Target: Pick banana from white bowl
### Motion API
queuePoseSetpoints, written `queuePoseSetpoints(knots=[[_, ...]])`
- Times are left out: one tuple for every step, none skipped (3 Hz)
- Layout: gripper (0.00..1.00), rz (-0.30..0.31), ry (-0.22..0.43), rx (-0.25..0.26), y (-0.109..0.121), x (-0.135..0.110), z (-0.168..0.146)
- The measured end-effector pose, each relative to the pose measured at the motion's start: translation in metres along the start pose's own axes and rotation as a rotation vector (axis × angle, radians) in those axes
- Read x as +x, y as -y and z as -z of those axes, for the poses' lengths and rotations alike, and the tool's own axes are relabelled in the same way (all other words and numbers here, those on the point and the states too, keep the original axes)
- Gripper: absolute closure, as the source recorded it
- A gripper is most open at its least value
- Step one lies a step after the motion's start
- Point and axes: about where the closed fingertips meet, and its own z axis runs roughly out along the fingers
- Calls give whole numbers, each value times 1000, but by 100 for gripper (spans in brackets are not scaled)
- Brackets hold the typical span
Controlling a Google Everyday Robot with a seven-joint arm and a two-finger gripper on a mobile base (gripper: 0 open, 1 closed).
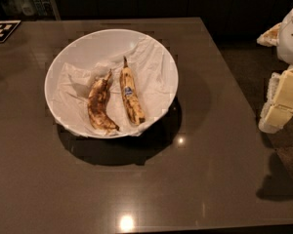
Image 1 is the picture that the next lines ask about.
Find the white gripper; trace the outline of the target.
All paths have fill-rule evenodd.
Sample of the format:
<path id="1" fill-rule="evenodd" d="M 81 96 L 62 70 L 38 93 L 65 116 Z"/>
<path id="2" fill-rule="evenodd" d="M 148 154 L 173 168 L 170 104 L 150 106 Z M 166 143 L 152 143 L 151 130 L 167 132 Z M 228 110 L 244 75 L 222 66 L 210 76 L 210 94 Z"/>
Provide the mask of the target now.
<path id="1" fill-rule="evenodd" d="M 277 46 L 278 58 L 293 64 L 293 8 L 282 23 L 277 23 L 261 34 L 257 43 L 266 47 Z M 290 65 L 281 74 L 272 74 L 258 127 L 264 133 L 275 134 L 282 130 L 292 117 L 293 65 Z"/>

